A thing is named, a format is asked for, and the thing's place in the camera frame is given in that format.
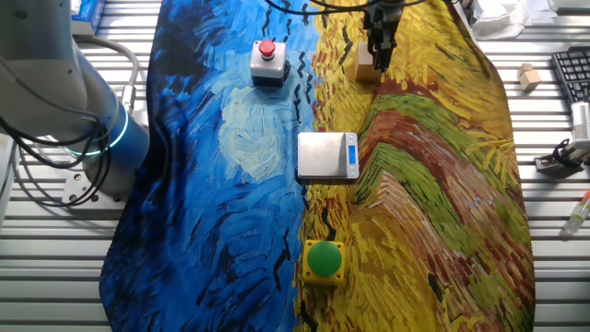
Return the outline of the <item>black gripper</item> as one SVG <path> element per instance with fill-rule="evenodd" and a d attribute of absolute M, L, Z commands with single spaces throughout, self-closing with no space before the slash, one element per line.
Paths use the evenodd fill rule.
<path fill-rule="evenodd" d="M 370 1 L 365 9 L 363 28 L 369 30 L 367 49 L 372 64 L 382 73 L 388 70 L 396 47 L 395 33 L 401 19 L 400 1 Z M 383 40 L 373 30 L 383 31 Z"/>

